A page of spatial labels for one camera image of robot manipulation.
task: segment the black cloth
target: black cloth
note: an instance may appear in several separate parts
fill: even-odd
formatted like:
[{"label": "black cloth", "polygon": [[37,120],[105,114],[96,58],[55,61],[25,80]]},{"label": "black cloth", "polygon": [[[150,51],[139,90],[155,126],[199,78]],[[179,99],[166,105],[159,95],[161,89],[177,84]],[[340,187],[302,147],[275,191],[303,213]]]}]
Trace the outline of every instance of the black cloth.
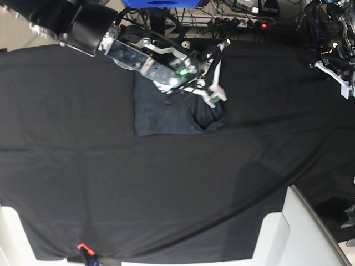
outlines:
[{"label": "black cloth", "polygon": [[355,103],[308,55],[234,44],[221,69],[228,126],[139,137],[131,71],[57,46],[2,54],[0,204],[38,259],[78,255],[80,242],[129,262],[251,258],[290,182],[319,203],[322,187],[343,189],[319,177],[341,173],[353,192]]},{"label": "black cloth", "polygon": [[138,136],[199,134],[215,131],[227,123],[223,102],[210,108],[196,94],[167,96],[138,72],[134,75],[134,129]]}]

